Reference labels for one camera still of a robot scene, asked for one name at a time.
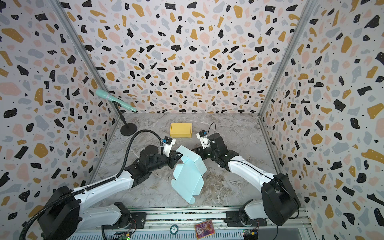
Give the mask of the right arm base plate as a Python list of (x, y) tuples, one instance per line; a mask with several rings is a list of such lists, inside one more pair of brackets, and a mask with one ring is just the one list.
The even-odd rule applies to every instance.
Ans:
[(224, 222), (228, 227), (266, 227), (267, 220), (263, 218), (251, 220), (246, 216), (245, 212), (242, 211), (227, 211)]

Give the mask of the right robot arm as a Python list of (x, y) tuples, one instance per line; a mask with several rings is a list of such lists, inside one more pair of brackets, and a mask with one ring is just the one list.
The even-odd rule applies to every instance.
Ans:
[(203, 160), (211, 159), (230, 173), (236, 174), (250, 183), (260, 192), (260, 201), (249, 200), (237, 211), (226, 213), (228, 226), (255, 226), (259, 219), (269, 219), (273, 224), (282, 226), (299, 213), (300, 201), (288, 177), (282, 173), (268, 173), (248, 161), (239, 153), (229, 150), (220, 134), (209, 135), (203, 130), (197, 133), (201, 147), (194, 151)]

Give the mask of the light blue paper box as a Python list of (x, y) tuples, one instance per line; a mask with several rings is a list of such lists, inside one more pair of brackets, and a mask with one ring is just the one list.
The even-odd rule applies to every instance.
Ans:
[(177, 151), (182, 154), (181, 164), (175, 166), (171, 181), (172, 188), (190, 205), (196, 201), (204, 186), (203, 175), (207, 171), (202, 158), (197, 153), (180, 146)]

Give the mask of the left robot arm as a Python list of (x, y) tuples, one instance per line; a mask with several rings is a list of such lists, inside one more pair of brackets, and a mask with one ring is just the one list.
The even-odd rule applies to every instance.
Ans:
[(77, 231), (98, 226), (113, 226), (118, 229), (136, 228), (138, 221), (121, 202), (107, 207), (94, 208), (94, 204), (121, 191), (134, 188), (147, 180), (151, 173), (165, 166), (173, 169), (182, 154), (169, 150), (159, 154), (156, 146), (147, 146), (140, 158), (125, 167), (118, 177), (110, 177), (91, 186), (76, 189), (62, 187), (49, 199), (49, 203), (65, 197), (65, 200), (49, 207), (38, 223), (46, 240), (66, 240)]

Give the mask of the yellow paper box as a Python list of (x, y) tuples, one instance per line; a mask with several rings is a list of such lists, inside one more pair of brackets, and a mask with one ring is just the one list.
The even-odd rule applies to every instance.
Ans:
[(191, 138), (193, 134), (192, 123), (172, 123), (170, 129), (171, 138)]

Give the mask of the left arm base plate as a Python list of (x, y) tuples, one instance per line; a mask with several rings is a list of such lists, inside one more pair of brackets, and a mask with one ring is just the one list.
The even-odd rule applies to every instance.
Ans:
[(106, 230), (133, 231), (143, 229), (146, 223), (146, 212), (133, 212), (128, 216), (123, 214), (113, 225), (105, 225)]

